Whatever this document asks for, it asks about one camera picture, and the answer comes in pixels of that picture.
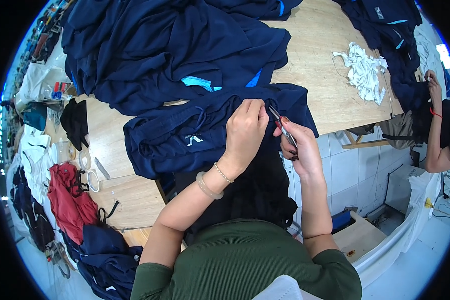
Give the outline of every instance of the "white logo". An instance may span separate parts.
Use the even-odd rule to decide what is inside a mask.
[[[195,135],[190,136],[190,143],[187,146],[192,146],[193,140],[195,140],[197,143],[202,142],[200,138],[196,137]]]

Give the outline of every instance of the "light blue trim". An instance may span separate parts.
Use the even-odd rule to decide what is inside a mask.
[[[194,77],[194,76],[185,76],[181,79],[181,81],[187,86],[199,86],[199,87],[203,87],[204,89],[206,89],[209,92],[215,92],[215,91],[219,91],[222,89],[221,86],[215,86],[215,87],[211,87],[211,81],[199,78],[199,77]]]
[[[396,46],[396,48],[395,49],[398,49],[398,48],[400,48],[400,47],[402,47],[402,44],[403,44],[403,40],[400,42],[400,44],[398,44],[398,46]]]
[[[407,21],[408,20],[398,20],[398,21],[393,21],[393,22],[387,23],[387,24],[392,25],[392,24],[403,23],[403,22],[407,22]]]
[[[281,17],[284,14],[285,5],[282,0],[278,0],[278,2],[280,2],[280,14],[278,16]]]
[[[257,75],[255,75],[255,77],[253,77],[252,80],[250,80],[250,82],[248,82],[245,87],[257,86],[258,79],[260,78],[260,73],[262,73],[262,69],[258,70]]]

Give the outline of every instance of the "clear tape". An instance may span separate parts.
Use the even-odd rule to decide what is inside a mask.
[[[87,164],[84,165],[84,156],[87,159]],[[90,157],[90,153],[87,151],[81,150],[78,152],[78,165],[82,170],[87,171],[92,166],[92,158]]]
[[[98,182],[98,186],[94,186],[93,185],[93,183],[92,183],[92,176],[91,176],[92,174],[95,176],[95,178],[96,178],[96,180]],[[100,180],[98,179],[97,171],[95,171],[95,170],[88,171],[88,173],[87,173],[87,182],[88,182],[88,186],[90,187],[90,190],[94,191],[95,193],[99,192],[100,189],[102,188],[102,184],[100,183]]]

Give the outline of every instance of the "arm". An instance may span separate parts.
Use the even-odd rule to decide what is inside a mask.
[[[228,157],[221,157],[217,166],[229,180],[234,180],[243,172],[229,163]],[[203,177],[203,182],[219,194],[229,184],[220,173],[212,167]],[[183,232],[190,227],[212,203],[213,199],[205,194],[197,181],[187,186],[158,215],[147,243],[143,247],[140,264],[157,263],[173,268],[183,239]]]
[[[233,181],[248,167],[265,135],[268,115],[262,99],[245,99],[228,119],[226,149],[217,162],[222,173]],[[229,184],[212,167],[202,177],[213,192],[221,193]],[[156,263],[173,268],[180,253],[183,232],[212,203],[195,181],[170,201],[158,215],[143,248],[140,264]]]
[[[309,128],[282,118],[285,129],[294,136],[295,149],[282,135],[283,157],[293,160],[295,172],[300,176],[302,189],[303,244],[313,258],[327,249],[338,249],[332,237],[332,217],[327,203],[327,183],[322,168],[322,158],[317,140]],[[281,134],[279,129],[273,133]]]
[[[442,88],[432,70],[428,70],[425,73],[425,79],[428,80],[428,89],[430,90],[433,111],[435,112],[428,133],[425,169],[428,173],[440,173],[450,170],[450,148],[440,148],[440,133],[443,119]]]

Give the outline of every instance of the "navy jacket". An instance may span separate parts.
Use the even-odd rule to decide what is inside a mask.
[[[143,247],[129,247],[119,232],[95,225],[83,226],[80,246],[63,231],[60,233],[68,254],[95,295],[108,300],[130,299]]]
[[[242,14],[258,20],[286,21],[292,8],[302,0],[205,0],[206,3],[233,14]]]
[[[387,60],[393,92],[404,112],[430,99],[426,82],[417,82],[420,66],[415,26],[422,24],[413,0],[333,0],[339,3],[368,46]]]
[[[79,94],[95,94],[138,116],[210,91],[268,84],[287,63],[290,34],[228,14],[204,0],[80,0],[63,27],[67,74]]]
[[[307,106],[307,89],[277,83],[220,90],[184,105],[162,106],[128,121],[125,147],[137,175],[157,179],[162,172],[189,172],[216,162],[225,151],[226,124],[243,99],[263,99],[281,115],[306,126],[318,137]],[[280,150],[270,121],[258,153]]]

